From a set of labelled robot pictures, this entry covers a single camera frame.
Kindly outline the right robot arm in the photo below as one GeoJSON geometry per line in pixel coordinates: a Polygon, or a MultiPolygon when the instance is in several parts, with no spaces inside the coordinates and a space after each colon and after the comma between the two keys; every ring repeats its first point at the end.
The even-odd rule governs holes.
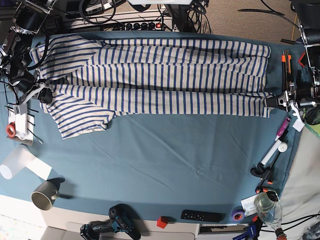
{"type": "Polygon", "coordinates": [[[42,57],[34,65],[30,51],[34,35],[46,31],[44,23],[54,9],[55,0],[22,0],[13,17],[14,26],[6,36],[6,43],[0,48],[0,73],[8,82],[1,81],[14,94],[15,104],[26,104],[37,99],[43,104],[53,100],[50,82],[39,77],[40,66],[44,63],[50,35],[45,34],[42,57]]]}

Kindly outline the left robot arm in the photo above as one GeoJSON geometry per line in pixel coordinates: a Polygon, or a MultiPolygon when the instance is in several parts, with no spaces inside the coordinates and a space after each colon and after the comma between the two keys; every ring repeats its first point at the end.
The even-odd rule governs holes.
{"type": "Polygon", "coordinates": [[[294,81],[293,64],[289,52],[282,55],[282,93],[268,97],[264,105],[290,112],[297,109],[316,108],[320,104],[320,2],[318,0],[292,0],[297,15],[298,28],[305,52],[301,59],[313,79],[310,86],[294,81]]]}

